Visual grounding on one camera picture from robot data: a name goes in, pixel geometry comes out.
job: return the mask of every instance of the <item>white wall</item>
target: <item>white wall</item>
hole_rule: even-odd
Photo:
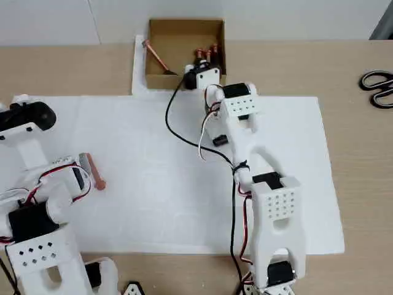
[[[227,39],[368,39],[391,0],[0,0],[0,45],[130,42],[149,17],[222,17]]]

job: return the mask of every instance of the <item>scissors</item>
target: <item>scissors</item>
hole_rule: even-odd
[[[367,79],[370,77],[382,77],[385,78],[382,82],[377,82],[374,84],[368,84]],[[380,92],[372,95],[370,97],[370,103],[379,109],[391,109],[393,108],[393,103],[381,103],[380,98],[388,96],[393,93],[393,74],[387,71],[372,71],[364,74],[359,81],[359,87],[365,91],[371,91],[380,89]]]

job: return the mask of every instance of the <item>wooden table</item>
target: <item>wooden table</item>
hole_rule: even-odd
[[[0,94],[4,101],[15,93],[127,95],[132,52],[132,45],[2,48]],[[370,69],[393,70],[393,42],[227,42],[227,61],[229,83],[320,99],[346,252],[309,256],[297,294],[390,294],[393,113],[371,107],[357,80]],[[120,286],[139,280],[147,294],[228,295],[236,283],[227,256],[110,256]],[[2,275],[0,282],[0,294],[9,295]]]

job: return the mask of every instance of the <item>robotic arm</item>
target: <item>robotic arm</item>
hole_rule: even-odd
[[[26,295],[118,295],[114,262],[84,264],[67,223],[67,210],[90,191],[95,168],[88,154],[47,161],[37,139],[55,122],[45,103],[28,96],[0,112],[0,144],[16,148],[26,166],[16,185],[1,194],[0,242],[9,244],[6,253]],[[58,268],[60,283],[49,277],[52,267]],[[12,285],[20,294],[16,282]]]
[[[251,260],[242,259],[250,263],[250,272],[241,282],[250,286],[244,290],[246,294],[293,294],[290,286],[305,276],[306,269],[301,184],[284,175],[264,147],[256,88],[245,83],[220,86],[219,68],[202,64],[188,65],[185,72],[185,81],[194,81],[185,83],[187,89],[204,89],[203,128],[215,146],[229,144],[236,167],[234,179],[239,191],[246,191],[243,195],[252,200]]]

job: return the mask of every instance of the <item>cardboard box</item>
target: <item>cardboard box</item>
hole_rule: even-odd
[[[146,55],[146,82],[150,89],[175,89],[184,74],[184,67],[193,64],[195,50],[207,50],[218,43],[222,56],[221,84],[225,85],[224,21],[220,19],[151,19],[149,40],[158,56],[178,76],[164,75],[164,69],[150,54]]]

